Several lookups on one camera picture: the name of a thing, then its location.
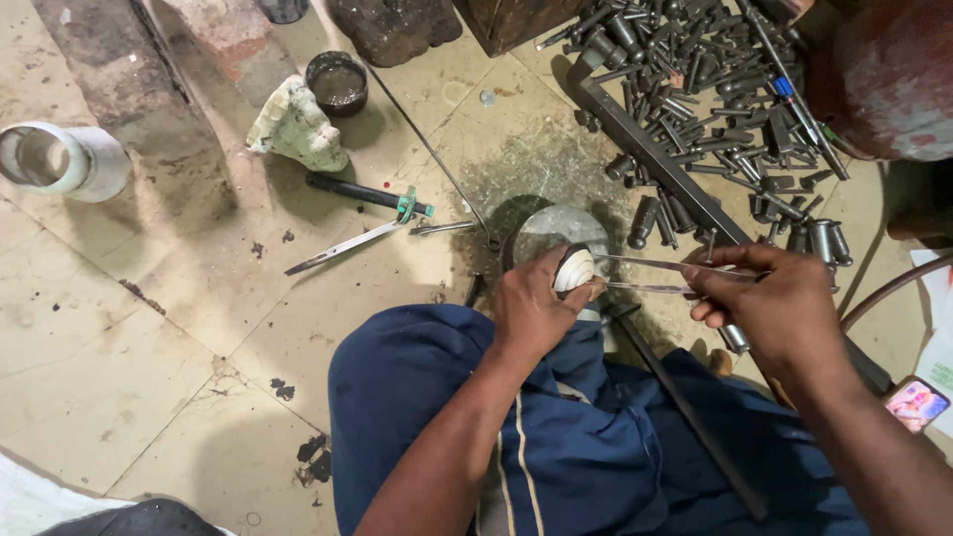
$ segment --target brick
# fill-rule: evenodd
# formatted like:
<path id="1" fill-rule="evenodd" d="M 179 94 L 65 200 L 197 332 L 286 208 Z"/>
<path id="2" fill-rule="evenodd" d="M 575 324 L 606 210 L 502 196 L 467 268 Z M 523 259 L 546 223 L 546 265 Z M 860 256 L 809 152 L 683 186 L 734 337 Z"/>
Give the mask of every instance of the brick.
<path id="1" fill-rule="evenodd" d="M 253 0 L 165 0 L 193 41 L 250 104 L 260 107 L 296 71 Z"/>

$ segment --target metal tongs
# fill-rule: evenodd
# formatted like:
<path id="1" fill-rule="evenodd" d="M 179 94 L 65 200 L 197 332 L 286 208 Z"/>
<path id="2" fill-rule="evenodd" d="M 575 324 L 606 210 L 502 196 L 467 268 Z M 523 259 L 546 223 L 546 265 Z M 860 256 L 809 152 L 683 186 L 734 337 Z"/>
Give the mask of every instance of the metal tongs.
<path id="1" fill-rule="evenodd" d="M 619 255 L 603 255 L 598 253 L 593 253 L 592 255 L 593 255 L 593 258 L 610 258 L 612 260 L 621 260 L 622 262 L 631 262 L 633 264 L 641 264 L 643 266 L 652 266 L 653 268 L 661 268 L 662 270 L 673 270 L 679 273 L 684 272 L 686 268 L 691 266 L 702 271 L 707 270 L 711 272 L 717 272 L 720 277 L 729 278 L 733 281 L 737 281 L 741 283 L 752 283 L 763 278 L 763 275 L 753 276 L 750 274 L 740 274 L 738 272 L 728 272 L 726 270 L 719 270 L 716 268 L 707 268 L 705 266 L 699 266 L 697 264 L 688 264 L 685 262 L 673 262 L 670 260 L 654 260 L 651 258 L 622 257 Z M 646 283 L 616 283 L 616 282 L 593 282 L 593 281 L 590 281 L 589 284 L 605 286 L 605 287 L 614 287 L 614 288 L 628 288 L 632 290 L 641 290 L 645 292 L 659 292 L 663 294 L 684 294 L 688 297 L 699 296 L 699 293 L 696 292 L 692 287 L 688 285 L 656 285 L 656 284 L 646 284 Z"/>

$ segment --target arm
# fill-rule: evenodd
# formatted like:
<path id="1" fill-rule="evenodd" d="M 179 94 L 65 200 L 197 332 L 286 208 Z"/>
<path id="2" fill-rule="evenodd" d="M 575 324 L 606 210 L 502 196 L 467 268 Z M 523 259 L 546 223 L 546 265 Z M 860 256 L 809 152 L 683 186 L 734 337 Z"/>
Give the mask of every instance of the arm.
<path id="1" fill-rule="evenodd" d="M 473 375 L 420 432 L 364 513 L 356 536 L 463 534 L 499 429 L 523 381 L 576 321 L 592 292 L 565 300 L 553 278 L 566 248 L 497 282 L 494 341 Z"/>
<path id="2" fill-rule="evenodd" d="M 818 445 L 880 534 L 948 534 L 953 469 L 923 448 L 863 385 L 847 358 L 827 267 L 812 256 L 766 246 L 716 250 L 716 266 L 772 273 L 737 283 L 687 270 L 709 297 L 692 318 L 719 327 L 730 315 L 758 367 L 781 381 Z"/>

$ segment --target tool pile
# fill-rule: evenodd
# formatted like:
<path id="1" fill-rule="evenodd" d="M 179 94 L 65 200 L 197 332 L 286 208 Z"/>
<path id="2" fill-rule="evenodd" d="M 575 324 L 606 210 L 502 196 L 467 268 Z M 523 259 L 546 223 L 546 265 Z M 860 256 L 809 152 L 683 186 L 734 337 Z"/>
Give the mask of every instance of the tool pile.
<path id="1" fill-rule="evenodd" d="M 831 175 L 841 180 L 849 176 L 796 89 L 800 38 L 795 30 L 764 19 L 749 0 L 737 2 L 740 14 L 732 14 L 720 0 L 600 0 L 537 49 L 569 39 L 563 53 L 598 52 L 609 72 L 593 80 L 603 84 L 621 78 L 625 111 L 671 160 L 686 172 L 721 175 L 752 191 L 752 217 L 771 225 L 765 241 L 774 244 L 790 229 L 788 250 L 814 253 L 831 267 L 849 266 L 853 261 L 840 223 L 811 217 L 823 198 L 807 203 L 802 196 L 813 194 Z M 700 102 L 689 95 L 710 88 L 723 107 L 699 119 L 686 104 Z M 706 135 L 707 125 L 720 118 L 727 128 L 713 128 Z M 593 133 L 602 128 L 585 110 L 576 112 L 576 120 Z M 760 145 L 755 145 L 756 130 L 762 132 Z M 721 166 L 698 163 L 708 154 Z M 818 169 L 819 156 L 830 169 L 802 177 L 799 189 L 792 175 L 768 174 Z M 676 234 L 694 233 L 699 242 L 710 241 L 711 230 L 699 226 L 634 155 L 619 155 L 605 171 L 626 188 L 658 188 L 658 197 L 642 197 L 630 247 L 645 247 L 655 225 L 664 246 L 678 249 Z M 785 195 L 793 197 L 784 200 Z"/>

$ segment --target wire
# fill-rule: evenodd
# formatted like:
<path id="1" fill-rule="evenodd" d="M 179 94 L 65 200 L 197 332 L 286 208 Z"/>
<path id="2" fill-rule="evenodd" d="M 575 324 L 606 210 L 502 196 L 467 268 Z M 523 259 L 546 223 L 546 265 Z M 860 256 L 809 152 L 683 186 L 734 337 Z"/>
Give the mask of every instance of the wire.
<path id="1" fill-rule="evenodd" d="M 944 255 L 935 260 L 931 260 L 922 266 L 917 266 L 916 268 L 908 270 L 891 279 L 884 286 L 875 290 L 870 296 L 864 299 L 864 301 L 858 303 L 857 307 L 854 307 L 850 313 L 847 313 L 843 317 L 843 320 L 841 320 L 841 331 L 847 333 L 847 330 L 850 329 L 851 326 L 853 326 L 857 320 L 863 316 L 864 313 L 869 311 L 874 305 L 880 303 L 882 299 L 890 296 L 897 289 L 903 287 L 906 283 L 922 278 L 930 272 L 935 272 L 945 266 L 949 266 L 950 264 L 953 264 L 953 253 Z"/>

